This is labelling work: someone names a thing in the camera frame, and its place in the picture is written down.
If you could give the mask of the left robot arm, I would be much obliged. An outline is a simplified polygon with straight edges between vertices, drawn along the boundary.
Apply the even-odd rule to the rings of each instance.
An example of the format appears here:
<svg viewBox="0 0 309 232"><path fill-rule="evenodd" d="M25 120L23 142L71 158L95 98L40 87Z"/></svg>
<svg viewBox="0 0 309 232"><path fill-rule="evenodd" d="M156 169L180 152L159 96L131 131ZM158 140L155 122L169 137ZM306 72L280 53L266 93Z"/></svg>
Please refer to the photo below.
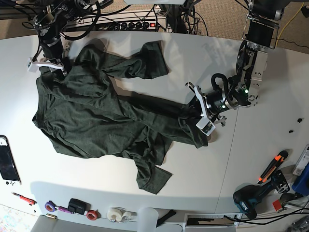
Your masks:
<svg viewBox="0 0 309 232"><path fill-rule="evenodd" d="M249 0L247 23L236 62L236 74L227 78L221 73L211 77L213 91L205 94L201 88L186 83L201 106L197 127L209 133L216 123L224 124L220 115L229 109L249 108L258 102L262 77L267 66L268 50L274 49L278 29L287 0Z"/></svg>

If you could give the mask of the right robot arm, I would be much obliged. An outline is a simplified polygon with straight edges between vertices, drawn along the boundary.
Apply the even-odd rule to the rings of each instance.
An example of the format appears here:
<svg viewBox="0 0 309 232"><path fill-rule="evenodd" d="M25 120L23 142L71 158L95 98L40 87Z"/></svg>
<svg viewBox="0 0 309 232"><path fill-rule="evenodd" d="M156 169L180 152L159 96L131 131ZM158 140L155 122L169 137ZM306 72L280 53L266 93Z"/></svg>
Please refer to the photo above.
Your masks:
<svg viewBox="0 0 309 232"><path fill-rule="evenodd" d="M55 0L35 16L32 29L37 32L39 47L37 53L28 59L28 72L35 73L40 67L47 67L51 72L61 71L66 76L71 64L60 34L68 22L87 15L95 18L83 34L64 36L67 41L77 41L86 37L98 22L101 16L99 1Z"/></svg>

